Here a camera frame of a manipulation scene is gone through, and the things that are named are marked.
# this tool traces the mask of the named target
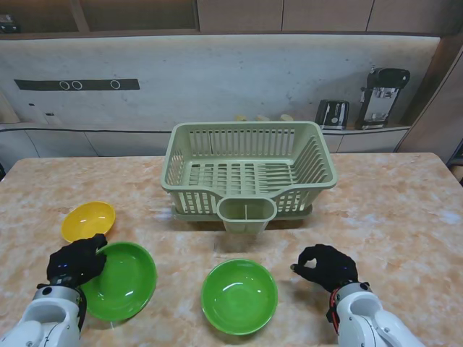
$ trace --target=marble countertop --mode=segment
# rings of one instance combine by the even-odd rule
[[[339,183],[304,221],[275,221],[259,236],[225,234],[221,223],[174,220],[159,177],[162,157],[34,158],[0,183],[0,334],[21,317],[46,280],[48,256],[66,243],[60,226],[84,202],[116,208],[111,241],[133,241],[153,256],[153,298],[123,324],[88,316],[83,346],[330,346],[328,293],[289,269],[306,246],[331,244],[356,262],[385,309],[427,346],[463,341],[463,189],[433,154],[335,154]],[[235,257],[273,274],[273,319],[246,337],[205,320],[200,289],[208,272]]]

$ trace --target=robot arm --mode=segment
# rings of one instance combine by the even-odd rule
[[[0,338],[0,347],[78,347],[87,302],[81,284],[100,275],[106,261],[96,250],[104,235],[79,240],[50,256],[47,279],[39,284],[21,320]]]
[[[305,267],[316,259],[315,268]],[[328,321],[341,347],[422,347],[404,323],[383,309],[369,283],[359,283],[352,258],[331,246],[307,247],[291,269],[331,293]]]
[[[366,283],[347,284],[335,296],[341,347],[424,347],[395,314],[383,309]]]

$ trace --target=black robotic glove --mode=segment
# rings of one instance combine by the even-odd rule
[[[76,288],[101,274],[106,255],[96,251],[108,244],[103,234],[77,240],[50,256],[46,277],[51,285]]]
[[[306,267],[309,260],[317,260],[315,268]],[[332,246],[316,244],[307,247],[299,255],[297,264],[291,265],[299,276],[310,282],[317,283],[330,293],[348,283],[358,282],[355,261]]]

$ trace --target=red wire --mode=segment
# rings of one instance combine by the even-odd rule
[[[336,294],[338,293],[338,290],[339,290],[339,288],[334,290],[333,293],[331,293],[331,296],[330,296],[330,309],[336,306]],[[336,331],[336,334],[338,334],[339,322],[338,322],[338,320],[336,318],[335,311],[332,311],[331,316],[333,318],[334,330]]]

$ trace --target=green bowl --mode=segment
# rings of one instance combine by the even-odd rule
[[[126,320],[153,295],[157,278],[153,258],[132,242],[114,242],[99,253],[106,254],[103,272],[82,286],[87,310],[100,320]]]
[[[278,289],[262,265],[232,259],[217,265],[205,279],[201,304],[209,322],[230,335],[247,335],[272,318]]]

